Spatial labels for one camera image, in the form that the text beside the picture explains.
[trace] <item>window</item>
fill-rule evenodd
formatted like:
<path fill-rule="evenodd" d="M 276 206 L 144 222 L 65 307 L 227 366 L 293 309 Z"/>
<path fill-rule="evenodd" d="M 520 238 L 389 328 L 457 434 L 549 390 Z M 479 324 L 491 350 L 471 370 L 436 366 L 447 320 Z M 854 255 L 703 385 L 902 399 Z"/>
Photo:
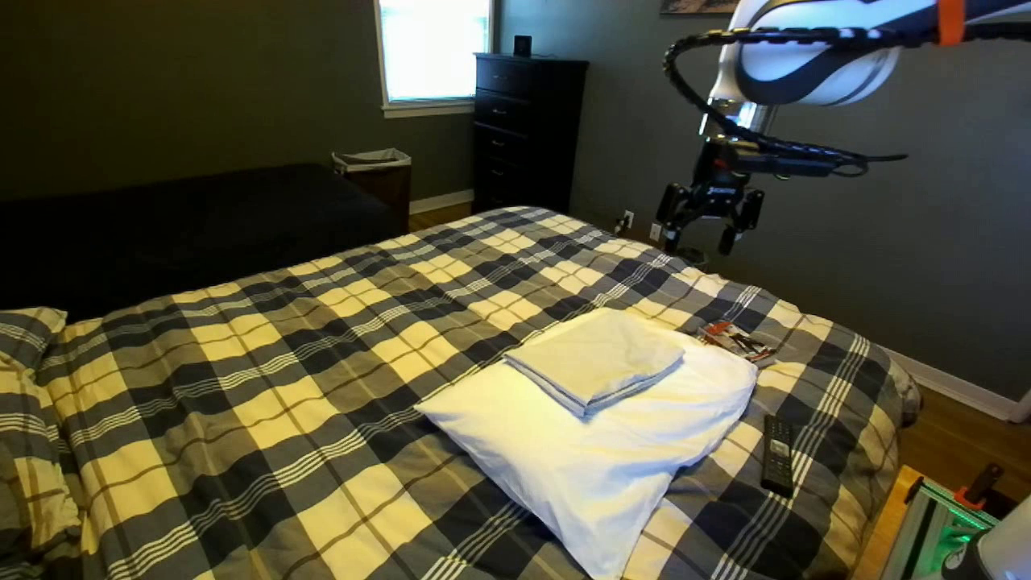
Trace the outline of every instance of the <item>window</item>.
<path fill-rule="evenodd" d="M 471 110 L 494 0 L 377 0 L 377 33 L 388 117 Z"/>

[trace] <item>dark gray wall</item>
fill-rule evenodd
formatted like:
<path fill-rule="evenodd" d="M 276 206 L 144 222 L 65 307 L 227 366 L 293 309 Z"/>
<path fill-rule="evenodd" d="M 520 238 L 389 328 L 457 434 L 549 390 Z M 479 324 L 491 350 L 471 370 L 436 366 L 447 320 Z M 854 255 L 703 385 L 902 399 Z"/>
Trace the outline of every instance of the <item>dark gray wall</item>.
<path fill-rule="evenodd" d="M 721 18 L 664 18 L 654 2 L 505 0 L 503 49 L 586 58 L 573 213 L 609 225 L 654 214 L 666 180 L 689 180 L 700 117 L 678 100 L 660 56 Z M 716 51 L 682 72 L 708 90 Z M 1031 357 L 1031 81 L 1024 44 L 906 51 L 874 100 L 778 110 L 778 134 L 910 151 L 858 180 L 753 180 L 762 231 L 716 269 L 765 283 L 911 357 L 1009 399 Z"/>
<path fill-rule="evenodd" d="M 0 196 L 400 146 L 471 183 L 471 117 L 383 119 L 368 0 L 3 0 Z"/>

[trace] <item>pillowcase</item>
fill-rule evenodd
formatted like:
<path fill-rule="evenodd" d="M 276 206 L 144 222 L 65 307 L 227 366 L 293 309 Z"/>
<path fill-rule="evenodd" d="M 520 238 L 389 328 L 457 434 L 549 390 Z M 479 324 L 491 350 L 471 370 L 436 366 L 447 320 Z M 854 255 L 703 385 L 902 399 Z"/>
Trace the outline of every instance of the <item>pillowcase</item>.
<path fill-rule="evenodd" d="M 505 359 L 553 404 L 590 420 L 678 370 L 680 355 L 673 328 L 624 309 L 590 309 L 508 350 Z"/>
<path fill-rule="evenodd" d="M 46 348 L 65 328 L 65 309 L 0 309 L 0 366 L 36 370 Z"/>
<path fill-rule="evenodd" d="M 63 471 L 48 390 L 19 366 L 0 366 L 0 552 L 17 561 L 77 547 L 80 510 Z"/>
<path fill-rule="evenodd" d="M 743 411 L 753 364 L 680 335 L 682 364 L 590 422 L 494 364 L 418 404 L 473 463 L 536 511 L 590 578 L 620 578 L 673 472 Z"/>

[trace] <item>bed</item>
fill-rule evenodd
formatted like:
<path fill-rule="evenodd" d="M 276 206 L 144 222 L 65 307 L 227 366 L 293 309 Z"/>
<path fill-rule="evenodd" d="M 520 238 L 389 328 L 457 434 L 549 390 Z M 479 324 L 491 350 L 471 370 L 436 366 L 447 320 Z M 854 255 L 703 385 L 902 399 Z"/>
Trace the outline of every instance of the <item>bed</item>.
<path fill-rule="evenodd" d="M 767 355 L 740 420 L 669 472 L 620 578 L 847 578 L 915 384 L 831 320 L 536 206 L 80 322 L 7 309 L 0 449 L 25 499 L 7 566 L 586 578 L 418 406 L 604 307 L 680 335 L 728 322 Z M 795 425 L 792 497 L 762 487 L 765 414 Z"/>

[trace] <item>black couch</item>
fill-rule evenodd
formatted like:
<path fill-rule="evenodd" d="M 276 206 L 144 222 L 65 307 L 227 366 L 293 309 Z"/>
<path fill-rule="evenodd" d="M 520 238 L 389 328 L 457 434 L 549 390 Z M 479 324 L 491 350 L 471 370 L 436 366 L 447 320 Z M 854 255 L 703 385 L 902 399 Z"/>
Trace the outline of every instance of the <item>black couch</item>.
<path fill-rule="evenodd" d="M 0 309 L 83 320 L 389 234 L 389 209 L 327 163 L 17 198 L 0 204 Z"/>

